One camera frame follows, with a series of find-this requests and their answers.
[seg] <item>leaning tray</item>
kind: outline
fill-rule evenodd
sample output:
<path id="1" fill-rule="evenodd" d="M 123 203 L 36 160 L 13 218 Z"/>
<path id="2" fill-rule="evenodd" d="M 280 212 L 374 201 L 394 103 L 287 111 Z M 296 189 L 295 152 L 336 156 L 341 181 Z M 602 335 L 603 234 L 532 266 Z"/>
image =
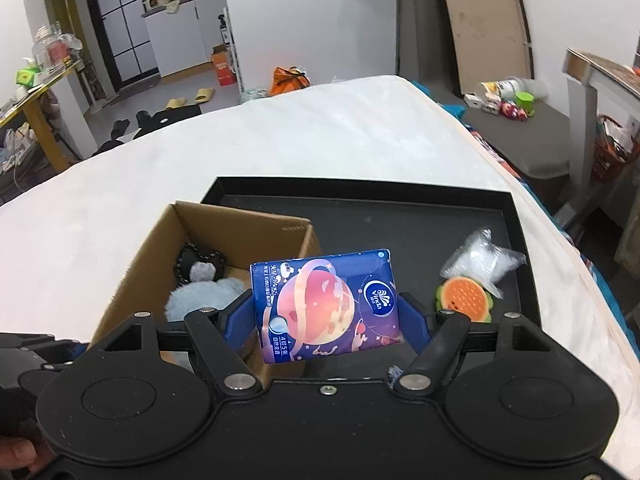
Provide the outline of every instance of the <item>leaning tray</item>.
<path id="1" fill-rule="evenodd" d="M 440 268 L 478 228 L 488 226 L 493 242 L 529 253 L 510 193 L 402 182 L 322 178 L 219 177 L 202 200 L 269 213 L 309 218 L 324 254 L 386 248 L 400 293 L 408 293 L 425 311 L 434 310 L 434 293 L 442 282 Z M 519 312 L 540 326 L 538 298 L 529 264 L 508 273 L 498 284 L 493 319 Z M 473 323 L 471 331 L 496 327 Z M 390 365 L 414 359 L 408 344 L 311 360 L 310 376 L 380 376 Z M 468 354 L 464 367 L 491 360 L 491 352 Z"/>

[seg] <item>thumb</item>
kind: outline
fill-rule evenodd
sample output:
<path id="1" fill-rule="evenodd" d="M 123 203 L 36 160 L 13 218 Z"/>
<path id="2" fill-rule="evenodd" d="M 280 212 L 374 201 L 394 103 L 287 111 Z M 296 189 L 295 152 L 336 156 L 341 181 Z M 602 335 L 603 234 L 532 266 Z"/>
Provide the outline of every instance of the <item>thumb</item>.
<path id="1" fill-rule="evenodd" d="M 36 450 L 29 440 L 0 437 L 0 469 L 12 471 L 27 467 L 36 460 Z"/>

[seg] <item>white bed sheet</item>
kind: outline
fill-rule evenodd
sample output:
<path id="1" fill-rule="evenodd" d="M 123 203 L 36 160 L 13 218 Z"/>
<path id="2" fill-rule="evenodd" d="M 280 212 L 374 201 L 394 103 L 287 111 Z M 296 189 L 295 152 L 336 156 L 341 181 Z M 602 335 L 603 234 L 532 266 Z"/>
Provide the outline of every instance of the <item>white bed sheet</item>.
<path id="1" fill-rule="evenodd" d="M 510 191 L 543 329 L 613 388 L 604 458 L 640 476 L 640 365 L 577 251 L 437 104 L 395 76 L 315 86 L 183 121 L 73 166 L 0 207 L 0 327 L 89 340 L 165 206 L 217 176 L 393 180 Z"/>

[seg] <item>yellow slipper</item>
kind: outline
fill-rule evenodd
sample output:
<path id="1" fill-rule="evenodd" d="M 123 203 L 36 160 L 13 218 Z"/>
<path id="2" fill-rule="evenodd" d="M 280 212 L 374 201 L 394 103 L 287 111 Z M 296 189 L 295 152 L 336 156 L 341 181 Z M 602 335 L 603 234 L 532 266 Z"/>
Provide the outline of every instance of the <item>yellow slipper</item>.
<path id="1" fill-rule="evenodd" d="M 196 103 L 201 105 L 202 103 L 211 101 L 215 92 L 216 91 L 213 88 L 201 88 L 198 90 L 198 94 L 196 95 Z"/>
<path id="2" fill-rule="evenodd" d="M 168 110 L 169 108 L 180 108 L 185 104 L 187 104 L 186 97 L 180 97 L 178 99 L 169 99 L 169 102 L 166 104 L 166 107 L 164 109 Z"/>

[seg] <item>orange bag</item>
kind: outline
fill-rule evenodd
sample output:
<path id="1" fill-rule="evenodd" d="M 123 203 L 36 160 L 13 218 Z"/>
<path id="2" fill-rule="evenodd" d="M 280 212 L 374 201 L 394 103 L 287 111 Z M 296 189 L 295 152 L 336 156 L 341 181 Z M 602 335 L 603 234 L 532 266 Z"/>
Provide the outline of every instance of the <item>orange bag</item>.
<path id="1" fill-rule="evenodd" d="M 273 85 L 271 86 L 270 96 L 285 94 L 293 90 L 300 90 L 311 86 L 309 79 L 303 72 L 292 66 L 289 70 L 277 67 L 273 71 Z"/>

